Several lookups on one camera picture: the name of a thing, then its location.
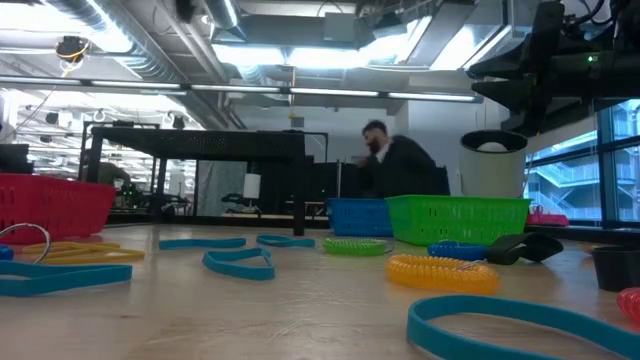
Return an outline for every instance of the wooden table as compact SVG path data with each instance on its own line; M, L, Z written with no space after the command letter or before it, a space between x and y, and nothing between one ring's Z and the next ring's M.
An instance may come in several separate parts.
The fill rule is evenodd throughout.
M255 282L205 269L202 249L157 248L158 239L246 236L253 242L258 233L262 230L170 225L108 229L104 241L147 252L144 261L134 264L133 281L0 298L0 358L432 358L406 342L407 308L441 294L387 282L386 257L272 249L275 280ZM424 248L398 243L394 253L424 254ZM618 310L616 294L598 290L591 258L574 244L542 265L496 268L503 283L497 296L552 304L639 330ZM557 357L616 358L579 339L507 320L462 315L437 323L482 341Z

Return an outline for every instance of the window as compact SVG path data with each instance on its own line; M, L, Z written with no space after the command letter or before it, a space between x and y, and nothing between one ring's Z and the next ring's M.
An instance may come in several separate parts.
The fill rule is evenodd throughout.
M570 220L602 219L600 168L597 156L534 166L525 197L545 212L566 215Z
M611 108L613 123L613 139L622 140L638 136L638 120L640 120L640 99L629 100Z
M615 165L618 218L621 221L640 221L640 146L616 151Z

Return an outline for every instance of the pipe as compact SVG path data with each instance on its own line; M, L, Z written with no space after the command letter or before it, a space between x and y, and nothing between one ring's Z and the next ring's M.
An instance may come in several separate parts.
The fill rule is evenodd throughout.
M182 42L184 42L187 48L189 48L189 51L193 54L193 56L195 56L200 66L204 68L207 74L213 77L213 79L216 82L224 82L223 76L221 76L218 73L218 71L214 68L214 65L212 64L212 62L208 61L204 57L204 55L202 55L202 52L200 52L200 50L198 49L198 46L196 46L193 43L193 41L191 41L191 38L189 38L189 36L184 31L182 26L178 24L178 21L176 21L176 19L173 17L173 14L169 11L169 9L167 9L167 6L164 4L164 1L156 0L156 6L158 7L158 10L160 10L160 12L167 19L167 21L169 21L169 25L171 25L171 28L173 28L173 30L178 34Z
M154 82L188 82L187 76L162 51L160 46L138 21L119 2L113 0L48 0L47 3L67 16L84 22L97 32L113 27L113 24L134 44L132 55L136 59L118 59L142 80ZM189 109L205 128L228 128L229 124L216 109L215 102L197 92L174 98Z

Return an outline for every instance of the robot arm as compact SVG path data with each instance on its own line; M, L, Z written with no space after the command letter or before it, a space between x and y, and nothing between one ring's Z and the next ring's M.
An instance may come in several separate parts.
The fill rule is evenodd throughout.
M610 27L587 41L580 25L603 5L600 0L591 12L575 17L566 16L559 1L542 2L522 44L469 69L473 78L506 80L477 82L472 89L523 112L533 131L540 131L554 98L640 97L640 0L611 0L611 20L605 22Z

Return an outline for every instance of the green basket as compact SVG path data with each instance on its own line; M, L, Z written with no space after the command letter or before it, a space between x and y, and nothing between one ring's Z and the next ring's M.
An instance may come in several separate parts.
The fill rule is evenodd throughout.
M388 198L396 239L427 246L440 240L491 245L521 234L530 199L407 195Z

